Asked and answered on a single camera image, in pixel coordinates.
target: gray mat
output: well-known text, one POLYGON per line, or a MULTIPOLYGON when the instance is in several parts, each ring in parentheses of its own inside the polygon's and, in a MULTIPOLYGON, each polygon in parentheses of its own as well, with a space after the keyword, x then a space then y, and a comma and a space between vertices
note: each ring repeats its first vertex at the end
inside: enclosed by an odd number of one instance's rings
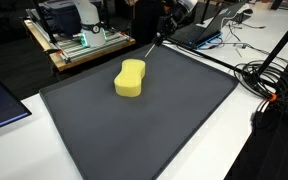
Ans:
POLYGON ((156 178, 237 81, 166 47, 146 58, 142 94, 120 97, 113 80, 148 46, 42 89, 41 96, 85 179, 156 178))

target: table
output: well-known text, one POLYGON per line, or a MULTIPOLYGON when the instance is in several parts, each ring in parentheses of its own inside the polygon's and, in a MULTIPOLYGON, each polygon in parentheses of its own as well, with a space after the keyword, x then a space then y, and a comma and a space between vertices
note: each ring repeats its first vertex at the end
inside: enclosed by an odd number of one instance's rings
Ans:
MULTIPOLYGON (((32 34, 32 36, 34 37, 34 39, 36 39, 36 41, 40 44, 40 46, 42 47, 43 51, 48 50, 48 49, 53 49, 53 47, 51 46, 50 42, 48 42, 43 35, 37 30, 36 27, 34 27, 34 25, 32 24, 31 20, 24 20, 23 24, 25 26, 25 28, 27 29, 27 31, 32 34)), ((120 44, 118 46, 113 46, 109 49, 104 49, 102 51, 98 51, 97 53, 93 54, 92 56, 88 56, 85 57, 81 60, 78 61, 72 61, 69 63, 65 63, 64 60, 61 58, 61 56, 57 55, 57 54, 50 54, 50 60, 51 63, 54 65, 54 67, 58 70, 58 71, 64 71, 66 69, 78 66, 80 64, 83 64, 85 62, 94 60, 96 58, 99 58, 101 56, 104 56, 106 54, 121 50, 123 48, 132 46, 135 44, 135 39, 130 38, 129 41, 125 41, 123 44, 120 44)))
MULTIPOLYGON (((267 28, 245 27, 236 34, 243 41, 270 51, 288 28, 288 11, 256 10, 254 13, 245 23, 265 24, 267 28), (256 33, 258 38, 249 37, 249 33, 256 33)), ((229 45, 203 52, 232 65, 245 61, 229 45)), ((189 56, 232 73, 208 60, 189 56)), ((288 44, 280 56, 288 59, 288 44)), ((223 179, 252 132, 251 115, 261 101, 238 85, 158 179, 223 179)), ((40 96, 34 95, 23 103, 33 115, 0 129, 0 179, 82 179, 40 96)))

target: sponge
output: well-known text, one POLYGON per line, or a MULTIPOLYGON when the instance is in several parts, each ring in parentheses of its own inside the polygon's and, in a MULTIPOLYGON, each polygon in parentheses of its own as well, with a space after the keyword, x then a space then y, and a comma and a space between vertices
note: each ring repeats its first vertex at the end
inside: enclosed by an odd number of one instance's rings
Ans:
POLYGON ((122 63, 122 70, 114 80, 115 91, 120 96, 136 97, 141 94, 142 79, 145 76, 145 62, 127 59, 122 63))

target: white table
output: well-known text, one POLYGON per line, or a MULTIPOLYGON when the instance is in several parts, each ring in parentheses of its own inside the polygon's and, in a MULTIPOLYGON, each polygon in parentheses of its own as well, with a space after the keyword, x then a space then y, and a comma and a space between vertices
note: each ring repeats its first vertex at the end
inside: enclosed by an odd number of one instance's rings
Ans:
MULTIPOLYGON (((267 28, 245 27, 236 34, 244 42, 270 51, 288 29, 288 11, 255 10, 254 13, 245 23, 267 28)), ((204 53, 232 65, 243 62, 231 45, 204 53)), ((288 45, 280 56, 288 59, 288 45)), ((193 58, 230 73, 213 62, 193 58)), ((251 133, 251 114, 261 101, 237 86, 159 179, 223 179, 251 133)), ((0 129, 0 180, 82 179, 40 96, 34 95, 23 103, 33 115, 0 129)))

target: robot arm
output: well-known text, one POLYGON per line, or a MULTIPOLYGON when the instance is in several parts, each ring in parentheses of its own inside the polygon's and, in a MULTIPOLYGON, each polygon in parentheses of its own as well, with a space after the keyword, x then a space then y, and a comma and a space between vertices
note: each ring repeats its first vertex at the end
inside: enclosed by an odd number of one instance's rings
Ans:
POLYGON ((82 45, 97 47, 105 44, 104 29, 98 17, 96 7, 89 0, 73 0, 81 17, 82 45))
POLYGON ((178 23, 192 11, 197 2, 198 0, 179 0, 166 16, 161 16, 157 25, 157 33, 152 40, 153 43, 160 46, 167 37, 174 34, 178 23))

